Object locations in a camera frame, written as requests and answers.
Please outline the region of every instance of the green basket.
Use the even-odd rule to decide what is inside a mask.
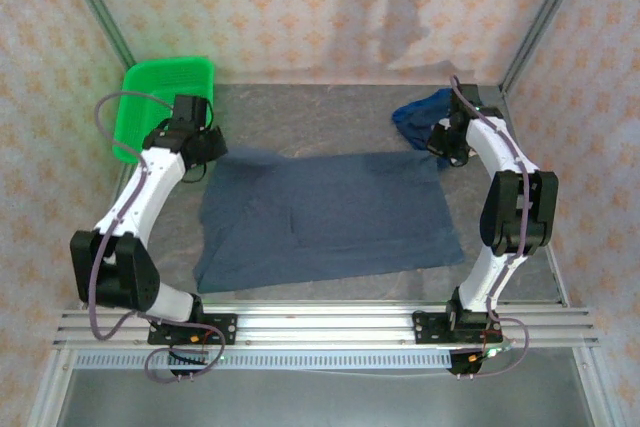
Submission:
[[[155,95],[173,105],[176,94],[197,95],[213,105],[214,68],[205,57],[177,57],[140,62],[129,69],[122,90]],[[120,100],[114,137],[129,147],[142,151],[142,142],[158,124],[171,116],[169,109],[150,99],[123,96]],[[207,113],[210,122],[211,113]],[[119,147],[114,155],[123,162],[137,159]]]

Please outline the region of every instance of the wall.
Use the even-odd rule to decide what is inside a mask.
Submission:
[[[122,68],[83,0],[0,0],[0,425],[25,425],[60,309],[69,239],[107,208],[117,164],[93,127]]]
[[[137,60],[218,82],[497,84],[543,0],[106,0]]]
[[[628,425],[640,415],[640,4],[564,0],[510,96],[527,153],[560,177],[553,245],[595,308]]]

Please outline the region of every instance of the blue towel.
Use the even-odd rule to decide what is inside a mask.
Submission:
[[[427,150],[433,126],[449,114],[451,89],[440,89],[426,99],[400,107],[391,115],[398,131],[416,150]],[[446,159],[438,159],[438,167],[449,165]]]
[[[289,159],[231,150],[216,164],[201,222],[202,293],[464,260],[425,152]]]

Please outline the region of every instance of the mounting plate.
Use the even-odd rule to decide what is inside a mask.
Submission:
[[[198,319],[201,324],[217,327],[224,334],[226,345],[236,343],[236,332],[238,330],[238,316],[236,314],[203,314]],[[202,345],[203,341],[207,345],[220,345],[220,337],[216,334],[206,336],[204,329],[177,327],[168,324],[160,324],[158,329],[152,326],[149,329],[147,342],[149,345]]]
[[[458,324],[451,330],[449,316],[444,312],[422,312],[418,310],[411,315],[413,333],[416,344],[487,344],[502,343],[502,333],[496,334],[488,325],[467,327]]]

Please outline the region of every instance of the purple cable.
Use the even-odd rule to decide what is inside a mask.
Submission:
[[[526,324],[521,320],[515,319],[513,317],[503,317],[500,319],[493,313],[493,309],[491,308],[491,299],[495,296],[496,291],[500,288],[500,285],[502,285],[503,280],[509,273],[509,267],[511,267],[511,264],[513,264],[513,262],[515,262],[516,259],[519,259],[524,255],[524,249],[526,247],[526,239],[527,239],[527,222],[529,218],[529,174],[527,173],[527,168],[524,165],[524,162],[522,161],[520,153],[518,152],[518,148],[511,141],[511,138],[509,138],[509,136],[506,135],[501,129],[499,129],[496,124],[491,122],[484,114],[482,114],[482,112],[479,112],[478,110],[476,110],[473,104],[471,104],[471,102],[469,102],[464,97],[464,95],[462,95],[462,92],[460,92],[460,89],[458,88],[459,80],[457,76],[452,75],[449,78],[449,81],[451,83],[451,88],[453,89],[455,94],[458,96],[460,101],[465,105],[465,107],[467,107],[471,116],[480,119],[485,125],[488,125],[490,128],[494,130],[494,132],[496,132],[500,136],[500,138],[504,141],[504,143],[507,145],[507,147],[511,151],[511,154],[516,159],[516,163],[518,164],[518,167],[522,171],[522,184],[523,184],[522,192],[524,197],[524,205],[522,206],[522,220],[520,221],[520,242],[518,243],[518,249],[516,250],[516,253],[511,257],[509,257],[506,265],[502,269],[502,272],[500,272],[498,279],[491,287],[491,290],[489,291],[489,296],[487,297],[487,304],[486,304],[489,318],[493,322],[504,322],[504,321],[513,322],[515,324],[518,324],[520,327],[522,327],[522,330],[524,332],[524,345],[522,347],[522,355],[514,363],[508,365],[503,369],[497,370],[495,372],[486,372],[482,374],[475,374],[475,375],[470,374],[470,375],[460,376],[468,379],[473,379],[476,377],[492,377],[494,375],[504,374],[505,372],[508,372],[511,369],[514,369],[515,367],[517,367],[524,360],[525,356],[527,355],[527,352],[529,351],[530,337],[529,337],[529,328],[526,326]]]
[[[95,259],[93,261],[93,265],[91,266],[91,275],[89,277],[89,302],[88,302],[89,303],[89,324],[91,325],[91,332],[93,333],[94,337],[96,339],[98,339],[98,340],[101,340],[101,341],[109,340],[111,337],[113,337],[116,334],[116,332],[120,329],[120,327],[122,327],[122,324],[129,317],[131,317],[132,315],[137,313],[135,310],[127,312],[126,314],[124,314],[118,320],[118,322],[116,322],[116,325],[108,333],[103,334],[102,332],[100,332],[100,327],[98,326],[98,318],[97,318],[97,315],[96,315],[96,286],[97,286],[97,283],[98,283],[98,272],[100,270],[100,265],[102,264],[102,258],[104,257],[104,253],[105,253],[105,251],[107,249],[107,244],[109,243],[109,239],[113,235],[113,231],[116,229],[118,224],[123,221],[122,220],[123,217],[125,216],[125,214],[129,210],[129,208],[131,208],[133,203],[136,201],[136,199],[140,195],[140,192],[144,188],[144,184],[145,184],[145,182],[147,180],[147,175],[148,175],[148,170],[149,170],[148,166],[147,166],[147,162],[144,160],[144,157],[142,157],[142,155],[138,151],[136,151],[135,149],[132,149],[128,145],[123,144],[122,142],[119,142],[118,140],[114,139],[113,136],[104,127],[104,125],[102,125],[102,121],[100,120],[100,111],[101,111],[103,105],[106,102],[108,102],[109,100],[111,100],[111,99],[114,99],[116,97],[122,97],[122,96],[125,96],[125,95],[131,95],[131,96],[134,96],[134,97],[143,97],[145,99],[150,99],[150,100],[153,100],[155,102],[158,102],[159,104],[164,105],[169,110],[173,110],[173,107],[171,106],[171,104],[165,102],[162,99],[159,99],[158,97],[155,97],[155,96],[149,95],[149,94],[145,94],[143,92],[133,92],[133,91],[124,91],[124,90],[120,91],[120,92],[113,92],[113,93],[111,93],[109,95],[104,96],[103,98],[101,98],[98,101],[98,103],[96,104],[95,109],[94,109],[94,120],[95,120],[95,123],[96,123],[96,127],[98,128],[100,133],[109,142],[111,142],[112,145],[115,145],[115,146],[121,148],[122,150],[124,150],[125,152],[133,155],[138,160],[138,162],[140,163],[140,165],[142,167],[141,172],[140,172],[140,179],[138,180],[138,183],[136,184],[136,186],[133,189],[133,192],[131,193],[129,198],[125,201],[125,203],[122,206],[122,208],[116,213],[115,219],[111,222],[111,224],[109,224],[109,227],[107,227],[107,230],[105,231],[105,233],[104,233],[104,235],[102,237],[102,240],[100,241],[100,245],[98,246],[98,250],[96,252],[96,257],[95,257]],[[221,346],[220,346],[220,351],[218,352],[218,355],[216,356],[216,358],[213,359],[202,370],[200,370],[196,374],[193,374],[191,376],[191,378],[197,377],[199,375],[203,375],[203,374],[209,372],[213,368],[215,363],[218,362],[218,360],[222,356],[222,353],[224,352],[224,348],[225,348],[224,335],[216,327],[213,327],[211,325],[206,325],[206,324],[193,323],[193,322],[174,322],[174,321],[169,321],[169,320],[163,320],[163,319],[160,319],[158,317],[151,317],[151,316],[145,316],[145,315],[140,315],[140,317],[143,318],[143,319],[154,321],[154,322],[158,322],[158,323],[165,323],[165,324],[170,324],[170,325],[178,325],[178,326],[184,326],[184,327],[205,329],[205,330],[214,332],[214,333],[216,333],[217,335],[220,336]],[[150,380],[153,380],[155,382],[159,382],[159,383],[162,383],[162,384],[168,384],[168,383],[171,383],[171,382],[178,382],[178,381],[180,381],[180,378],[181,378],[181,377],[174,377],[173,379],[163,379],[162,377],[158,377],[155,374],[151,374],[151,370],[149,370],[149,362],[151,360],[151,357],[153,357],[158,352],[165,352],[165,351],[166,352],[170,352],[170,351],[171,352],[182,352],[182,353],[198,353],[199,352],[199,351],[193,351],[191,349],[181,349],[181,348],[175,348],[175,347],[163,347],[163,348],[156,349],[153,352],[151,352],[149,354],[149,356],[147,357],[147,360],[145,361],[145,365],[144,365],[145,374],[147,375],[147,377]]]

